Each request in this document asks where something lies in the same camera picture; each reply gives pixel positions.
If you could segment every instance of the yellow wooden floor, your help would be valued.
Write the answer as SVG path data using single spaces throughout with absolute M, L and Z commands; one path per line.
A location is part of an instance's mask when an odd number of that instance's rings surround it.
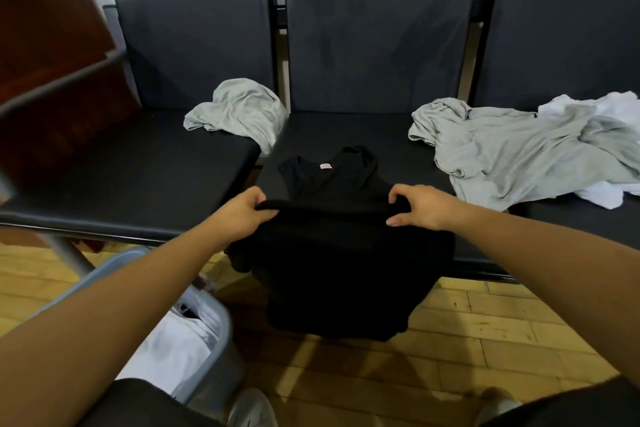
M 99 264 L 122 248 L 87 256 Z M 245 384 L 267 393 L 282 427 L 470 426 L 486 388 L 528 402 L 615 374 L 523 286 L 444 278 L 406 333 L 327 341 L 270 328 L 264 289 L 223 254 L 204 271 L 232 312 Z M 49 250 L 0 245 L 0 334 L 76 279 Z

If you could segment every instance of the forearm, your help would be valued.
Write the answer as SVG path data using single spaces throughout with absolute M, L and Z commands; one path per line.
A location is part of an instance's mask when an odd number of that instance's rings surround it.
M 469 204 L 460 209 L 452 231 L 529 287 L 640 386 L 640 252 Z
M 5 335 L 0 424 L 75 425 L 225 245 L 209 218 Z

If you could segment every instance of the black shirt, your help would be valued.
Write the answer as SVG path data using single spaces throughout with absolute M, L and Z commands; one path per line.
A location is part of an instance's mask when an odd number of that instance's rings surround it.
M 230 248 L 234 269 L 252 271 L 269 290 L 269 322 L 324 337 L 386 341 L 452 260 L 454 237 L 414 227 L 390 228 L 390 216 L 409 212 L 404 199 L 388 203 L 391 185 L 364 147 L 344 148 L 326 162 L 300 156 L 278 167 L 289 200 L 251 237 Z

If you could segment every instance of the laundry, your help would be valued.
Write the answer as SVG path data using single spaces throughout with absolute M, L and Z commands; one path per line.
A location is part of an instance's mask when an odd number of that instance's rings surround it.
M 228 251 L 236 271 L 269 292 L 269 323 L 328 338 L 387 341 L 406 331 L 413 309 L 450 266 L 454 236 L 386 220 L 411 207 L 388 203 L 391 185 L 364 147 L 323 162 L 301 156 L 278 167 L 289 200 L 280 213 Z
M 549 103 L 538 108 L 540 118 L 556 118 L 564 115 L 569 105 L 588 105 L 594 107 L 596 115 L 616 118 L 629 124 L 640 133 L 640 100 L 635 93 L 613 92 L 599 99 L 576 100 L 567 95 L 558 96 Z M 613 184 L 607 181 L 598 182 L 586 189 L 575 192 L 582 199 L 614 209 L 622 206 L 624 193 L 640 196 L 640 183 Z
M 236 78 L 220 83 L 212 101 L 190 111 L 184 117 L 184 128 L 204 127 L 250 137 L 268 155 L 286 121 L 287 110 L 273 91 L 247 78 Z
M 409 138 L 435 146 L 435 164 L 468 203 L 504 211 L 601 181 L 640 182 L 640 134 L 595 107 L 568 105 L 547 119 L 443 98 L 412 116 Z
M 217 336 L 200 319 L 170 310 L 124 366 L 117 380 L 140 378 L 171 395 L 208 358 Z

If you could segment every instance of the sneaker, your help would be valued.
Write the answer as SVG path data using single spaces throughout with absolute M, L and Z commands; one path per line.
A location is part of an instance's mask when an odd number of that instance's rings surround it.
M 236 399 L 228 427 L 278 427 L 276 414 L 269 399 L 256 388 L 249 388 Z
M 489 422 L 490 420 L 499 417 L 514 408 L 522 406 L 521 402 L 514 400 L 506 392 L 497 389 L 489 389 L 485 391 L 482 397 L 488 399 L 489 402 L 487 402 L 484 408 L 480 411 L 480 414 L 478 414 L 476 422 L 474 422 L 474 427 L 480 427 L 485 422 Z

